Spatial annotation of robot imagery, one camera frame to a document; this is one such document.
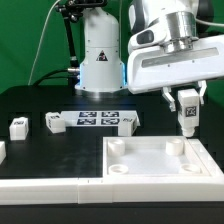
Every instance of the circular hole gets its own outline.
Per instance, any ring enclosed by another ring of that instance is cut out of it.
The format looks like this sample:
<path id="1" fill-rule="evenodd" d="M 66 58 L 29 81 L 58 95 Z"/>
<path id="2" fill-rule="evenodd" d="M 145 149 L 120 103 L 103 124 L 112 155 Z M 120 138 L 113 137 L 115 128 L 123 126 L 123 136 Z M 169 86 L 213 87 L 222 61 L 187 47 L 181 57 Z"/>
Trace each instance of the circular hole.
<path id="1" fill-rule="evenodd" d="M 176 143 L 176 144 L 182 143 L 182 141 L 180 139 L 177 139 L 177 138 L 172 139 L 171 142 Z"/>
<path id="2" fill-rule="evenodd" d="M 200 173 L 201 169 L 194 164 L 183 164 L 180 167 L 180 173 Z"/>
<path id="3" fill-rule="evenodd" d="M 128 167 L 121 164 L 112 165 L 109 167 L 110 175 L 121 175 L 128 173 Z"/>
<path id="4" fill-rule="evenodd" d="M 123 141 L 120 139 L 116 139 L 116 140 L 111 141 L 111 143 L 116 144 L 116 145 L 121 145 L 121 144 L 123 144 Z"/>

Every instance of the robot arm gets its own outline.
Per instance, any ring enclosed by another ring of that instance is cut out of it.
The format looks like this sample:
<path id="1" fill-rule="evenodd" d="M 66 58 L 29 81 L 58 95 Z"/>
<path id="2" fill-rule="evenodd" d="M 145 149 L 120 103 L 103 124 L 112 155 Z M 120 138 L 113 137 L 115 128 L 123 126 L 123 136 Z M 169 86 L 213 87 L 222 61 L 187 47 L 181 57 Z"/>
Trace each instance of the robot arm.
<path id="1" fill-rule="evenodd" d="M 129 10 L 128 88 L 134 94 L 162 90 L 175 111 L 171 88 L 196 83 L 199 93 L 178 92 L 178 120 L 187 137 L 199 125 L 205 80 L 224 76 L 224 36 L 197 36 L 196 17 L 213 17 L 210 7 L 210 0 L 134 0 Z"/>

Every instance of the warning label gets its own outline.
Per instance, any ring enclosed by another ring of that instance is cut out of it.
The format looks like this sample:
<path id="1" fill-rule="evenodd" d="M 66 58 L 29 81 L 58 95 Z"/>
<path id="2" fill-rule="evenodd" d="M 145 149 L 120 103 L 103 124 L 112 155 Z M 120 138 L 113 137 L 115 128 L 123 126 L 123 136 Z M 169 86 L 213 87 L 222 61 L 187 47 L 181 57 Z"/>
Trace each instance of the warning label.
<path id="1" fill-rule="evenodd" d="M 104 51 L 100 52 L 100 55 L 98 56 L 97 61 L 108 61 L 107 56 L 105 55 Z"/>

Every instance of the black tabletop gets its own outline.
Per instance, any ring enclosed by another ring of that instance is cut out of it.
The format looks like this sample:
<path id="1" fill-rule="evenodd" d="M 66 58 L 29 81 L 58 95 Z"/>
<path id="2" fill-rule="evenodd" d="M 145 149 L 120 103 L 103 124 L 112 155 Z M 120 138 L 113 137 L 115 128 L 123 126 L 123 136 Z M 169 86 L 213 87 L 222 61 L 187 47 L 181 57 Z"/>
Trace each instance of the black tabletop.
<path id="1" fill-rule="evenodd" d="M 6 142 L 7 150 L 7 158 L 0 167 L 0 179 L 102 176 L 103 137 L 117 136 L 117 127 L 70 127 L 65 133 L 52 134 L 45 124 L 47 112 L 136 110 L 141 126 L 137 128 L 135 136 L 182 135 L 177 112 L 170 112 L 160 92 L 96 100 L 77 96 L 66 86 L 20 86 L 2 93 L 0 105 L 0 141 Z M 196 128 L 193 137 L 202 142 L 222 170 L 223 111 L 224 108 L 205 96 L 205 105 L 200 108 L 200 127 Z M 10 141 L 9 126 L 18 117 L 28 117 L 30 130 L 25 141 Z M 61 222 L 60 219 L 54 220 L 53 211 L 64 218 L 66 215 L 70 217 L 69 222 L 63 223 L 88 223 L 85 214 L 98 223 L 104 220 L 106 223 L 119 222 L 119 217 L 120 223 L 149 223 L 149 220 L 155 220 L 152 223 L 189 223 L 193 217 L 197 223 L 202 223 L 202 220 L 204 223 L 223 223 L 223 206 L 223 203 L 216 202 L 1 206 L 0 216 L 9 211 L 17 215 L 20 212 L 34 214 L 36 211 L 43 214 L 47 208 L 52 215 L 49 220 L 54 223 Z M 216 218 L 216 222 L 212 222 L 209 212 Z M 175 216 L 175 213 L 182 214 L 183 217 Z M 43 219 L 41 223 L 51 223 L 49 220 L 44 222 Z"/>

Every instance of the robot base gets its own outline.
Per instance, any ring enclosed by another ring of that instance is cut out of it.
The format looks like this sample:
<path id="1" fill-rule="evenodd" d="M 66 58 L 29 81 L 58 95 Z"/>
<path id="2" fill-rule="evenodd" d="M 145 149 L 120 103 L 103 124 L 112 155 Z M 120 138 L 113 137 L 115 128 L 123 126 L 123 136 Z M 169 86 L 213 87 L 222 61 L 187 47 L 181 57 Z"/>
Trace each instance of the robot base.
<path id="1" fill-rule="evenodd" d="M 79 96 L 85 96 L 85 97 L 90 97 L 90 98 L 95 98 L 95 99 L 101 99 L 101 98 L 116 98 L 119 96 L 127 96 L 130 94 L 129 90 L 127 87 L 122 88 L 121 90 L 114 91 L 114 92 L 92 92 L 92 91 L 86 91 L 83 89 L 75 89 L 75 95 Z"/>

